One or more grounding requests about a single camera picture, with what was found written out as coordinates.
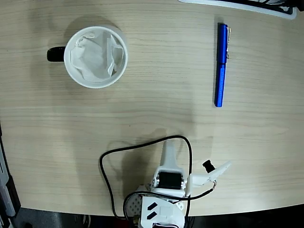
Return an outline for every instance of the floor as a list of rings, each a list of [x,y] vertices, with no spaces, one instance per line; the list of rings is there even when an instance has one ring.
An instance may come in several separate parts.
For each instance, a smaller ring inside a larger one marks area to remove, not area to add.
[[[301,227],[303,212],[304,204],[250,213],[189,217],[185,228]],[[124,221],[114,217],[89,217],[32,209],[21,209],[12,223],[14,228],[88,228],[89,223],[90,228],[129,228]]]

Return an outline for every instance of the white mug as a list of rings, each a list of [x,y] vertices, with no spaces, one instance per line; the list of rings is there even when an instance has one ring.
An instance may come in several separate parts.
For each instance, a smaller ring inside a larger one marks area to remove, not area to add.
[[[101,82],[90,82],[83,78],[82,74],[75,67],[71,65],[71,50],[74,48],[76,41],[82,37],[87,32],[92,32],[96,30],[107,31],[112,34],[123,47],[123,62],[119,69],[108,79]],[[127,63],[128,63],[128,50],[127,50],[127,42],[126,37],[122,33],[121,30],[114,26],[110,25],[102,25],[102,26],[91,26],[84,28],[77,33],[75,33],[71,39],[68,41],[65,47],[53,47],[47,51],[47,59],[50,62],[64,62],[66,66],[66,70],[71,78],[76,81],[78,84],[85,86],[87,88],[104,88],[112,85],[116,82],[124,73]]]

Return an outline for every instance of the pen cap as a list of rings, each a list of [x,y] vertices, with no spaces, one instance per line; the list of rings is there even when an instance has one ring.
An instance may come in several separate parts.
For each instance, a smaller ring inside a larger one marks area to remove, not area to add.
[[[218,28],[218,62],[227,62],[228,30],[227,25],[220,24]]]

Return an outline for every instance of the perforated plate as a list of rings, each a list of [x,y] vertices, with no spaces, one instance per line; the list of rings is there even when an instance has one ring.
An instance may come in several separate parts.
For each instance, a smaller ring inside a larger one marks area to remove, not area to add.
[[[147,188],[144,185],[140,185],[137,191],[147,191]],[[128,216],[134,217],[135,215],[140,215],[142,211],[142,197],[139,195],[132,196],[127,202],[127,213]]]

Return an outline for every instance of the pen clip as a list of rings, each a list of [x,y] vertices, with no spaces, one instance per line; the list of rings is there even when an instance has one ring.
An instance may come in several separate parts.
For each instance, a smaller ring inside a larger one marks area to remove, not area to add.
[[[228,31],[228,38],[227,38],[227,58],[229,58],[228,45],[229,45],[229,40],[230,40],[231,28],[230,28],[230,27],[227,27],[227,31]]]

